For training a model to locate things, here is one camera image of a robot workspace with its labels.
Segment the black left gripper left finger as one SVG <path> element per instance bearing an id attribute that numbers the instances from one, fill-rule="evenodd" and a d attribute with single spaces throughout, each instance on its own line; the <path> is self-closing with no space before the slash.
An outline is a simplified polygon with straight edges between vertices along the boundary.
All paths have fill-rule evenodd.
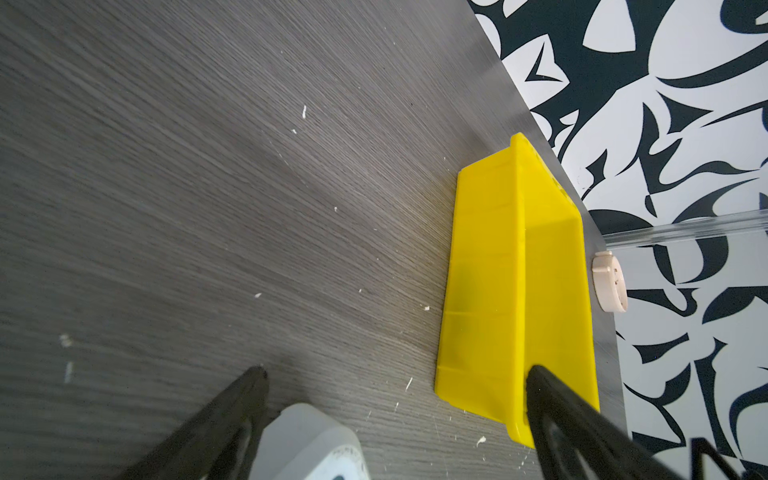
<path id="1" fill-rule="evenodd" d="M 120 479 L 247 479 L 267 418 L 269 378 L 247 369 Z"/>

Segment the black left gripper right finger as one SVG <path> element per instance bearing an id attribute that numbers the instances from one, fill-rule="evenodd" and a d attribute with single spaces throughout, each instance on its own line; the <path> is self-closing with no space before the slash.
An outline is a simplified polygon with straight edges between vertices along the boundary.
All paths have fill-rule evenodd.
<path id="1" fill-rule="evenodd" d="M 541 365 L 526 378 L 527 417 L 546 479 L 678 479 Z"/>

